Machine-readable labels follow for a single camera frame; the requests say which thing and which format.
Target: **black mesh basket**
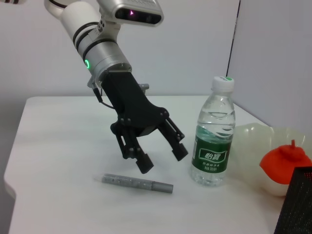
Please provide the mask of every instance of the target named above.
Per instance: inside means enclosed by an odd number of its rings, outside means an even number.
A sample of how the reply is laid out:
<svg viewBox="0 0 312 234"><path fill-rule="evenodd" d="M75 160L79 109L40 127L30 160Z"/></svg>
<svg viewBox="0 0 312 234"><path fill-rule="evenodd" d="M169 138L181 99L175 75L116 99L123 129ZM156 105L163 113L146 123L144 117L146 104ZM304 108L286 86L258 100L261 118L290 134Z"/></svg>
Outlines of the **black mesh basket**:
<svg viewBox="0 0 312 234"><path fill-rule="evenodd" d="M295 168L274 234L312 234L312 167Z"/></svg>

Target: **green indicator light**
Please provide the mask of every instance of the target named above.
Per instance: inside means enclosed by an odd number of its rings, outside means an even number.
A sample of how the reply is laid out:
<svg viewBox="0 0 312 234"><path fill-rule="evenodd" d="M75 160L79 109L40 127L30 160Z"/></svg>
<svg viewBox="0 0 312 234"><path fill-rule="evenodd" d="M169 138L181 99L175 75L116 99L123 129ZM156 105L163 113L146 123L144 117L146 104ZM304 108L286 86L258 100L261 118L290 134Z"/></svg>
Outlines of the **green indicator light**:
<svg viewBox="0 0 312 234"><path fill-rule="evenodd" d="M84 61L84 63L86 64L87 68L90 69L90 63L87 59Z"/></svg>

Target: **bottle cap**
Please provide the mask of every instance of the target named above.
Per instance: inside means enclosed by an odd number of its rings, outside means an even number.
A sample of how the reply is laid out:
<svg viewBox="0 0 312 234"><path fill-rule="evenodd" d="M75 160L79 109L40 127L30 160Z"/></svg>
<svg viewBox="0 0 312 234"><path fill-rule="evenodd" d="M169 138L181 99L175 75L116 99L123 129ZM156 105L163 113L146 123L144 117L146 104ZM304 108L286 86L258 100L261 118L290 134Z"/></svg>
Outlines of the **bottle cap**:
<svg viewBox="0 0 312 234"><path fill-rule="evenodd" d="M212 91L231 93L234 90L234 80L229 77L214 77Z"/></svg>

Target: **green bottle label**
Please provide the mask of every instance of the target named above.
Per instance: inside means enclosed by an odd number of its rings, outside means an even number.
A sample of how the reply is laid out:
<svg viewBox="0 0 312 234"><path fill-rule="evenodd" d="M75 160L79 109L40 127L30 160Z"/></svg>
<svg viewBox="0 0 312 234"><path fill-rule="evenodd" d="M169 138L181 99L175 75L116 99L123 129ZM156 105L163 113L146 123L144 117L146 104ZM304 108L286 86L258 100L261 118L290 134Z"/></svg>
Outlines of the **green bottle label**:
<svg viewBox="0 0 312 234"><path fill-rule="evenodd" d="M223 172L228 164L230 147L231 142L210 143L196 136L192 164L203 172Z"/></svg>

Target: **gray marker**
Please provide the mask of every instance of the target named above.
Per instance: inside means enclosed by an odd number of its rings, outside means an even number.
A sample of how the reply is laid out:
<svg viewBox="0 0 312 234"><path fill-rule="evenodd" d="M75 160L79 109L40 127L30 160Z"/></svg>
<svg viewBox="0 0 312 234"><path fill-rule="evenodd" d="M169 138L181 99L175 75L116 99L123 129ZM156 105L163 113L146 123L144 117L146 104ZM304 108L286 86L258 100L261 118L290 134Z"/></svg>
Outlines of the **gray marker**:
<svg viewBox="0 0 312 234"><path fill-rule="evenodd" d="M112 174L97 175L94 177L94 179L106 184L115 184L124 187L158 191L169 194L172 194L174 190L174 186L172 184L165 184L156 181L131 178L121 175L112 175Z"/></svg>

